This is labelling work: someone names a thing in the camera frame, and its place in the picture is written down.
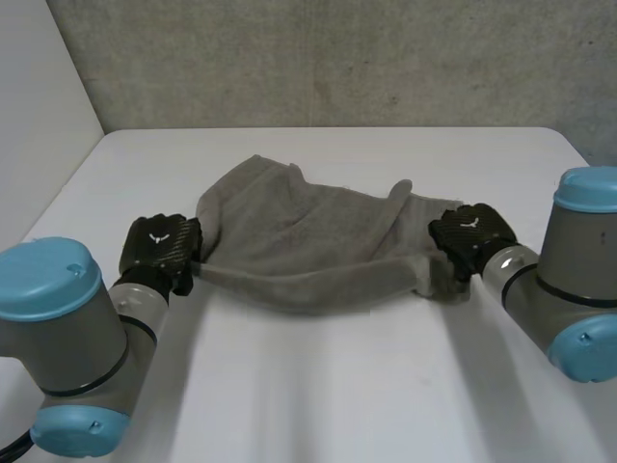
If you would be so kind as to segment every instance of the gray cloth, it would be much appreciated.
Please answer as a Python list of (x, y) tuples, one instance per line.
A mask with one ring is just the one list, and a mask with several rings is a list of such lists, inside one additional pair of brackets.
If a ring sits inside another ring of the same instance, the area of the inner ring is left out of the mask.
[(307, 183), (300, 169), (253, 156), (200, 198), (199, 275), (290, 313), (336, 313), (415, 291), (468, 297), (453, 278), (428, 223), (460, 205), (411, 194), (396, 183), (386, 199)]

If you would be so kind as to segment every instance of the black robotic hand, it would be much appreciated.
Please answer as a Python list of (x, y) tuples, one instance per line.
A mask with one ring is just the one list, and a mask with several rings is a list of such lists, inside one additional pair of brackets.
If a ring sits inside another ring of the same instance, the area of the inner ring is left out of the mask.
[(163, 214), (140, 217), (131, 225), (120, 259), (116, 285), (137, 283), (157, 290), (165, 299), (170, 291), (187, 296), (193, 289), (191, 261), (199, 259), (201, 227), (198, 219)]
[(495, 253), (517, 244), (510, 226), (487, 204), (447, 210), (441, 219), (429, 224), (428, 231), (452, 261), (455, 277), (462, 282), (481, 274)]

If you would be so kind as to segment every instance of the black cable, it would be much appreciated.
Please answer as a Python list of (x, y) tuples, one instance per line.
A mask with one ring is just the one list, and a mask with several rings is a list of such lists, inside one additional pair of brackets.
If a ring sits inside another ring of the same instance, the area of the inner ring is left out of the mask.
[(32, 446), (34, 442), (30, 438), (30, 431), (26, 431), (12, 444), (0, 449), (0, 463), (13, 463), (21, 458)]

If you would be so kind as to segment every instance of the tabletop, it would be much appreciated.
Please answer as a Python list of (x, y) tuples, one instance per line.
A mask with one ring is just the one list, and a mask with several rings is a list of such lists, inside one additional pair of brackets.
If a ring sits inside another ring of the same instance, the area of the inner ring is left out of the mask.
[[(76, 238), (107, 286), (139, 216), (195, 214), (201, 193), (260, 154), (309, 182), (494, 206), (540, 250), (561, 174), (586, 165), (544, 128), (127, 130), (107, 135), (26, 239)], [(41, 395), (0, 359), (0, 447)], [(197, 282), (173, 298), (133, 422), (100, 462), (589, 462), (617, 455), (617, 381), (553, 368), (480, 281), (468, 303), (412, 294), (365, 312), (294, 317)], [(67, 461), (40, 449), (22, 460)]]

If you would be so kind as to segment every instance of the white wall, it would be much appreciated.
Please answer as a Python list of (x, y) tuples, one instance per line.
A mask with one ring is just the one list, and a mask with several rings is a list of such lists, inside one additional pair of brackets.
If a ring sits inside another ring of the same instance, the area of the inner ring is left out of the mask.
[(102, 136), (44, 0), (0, 0), (0, 250), (30, 230)]

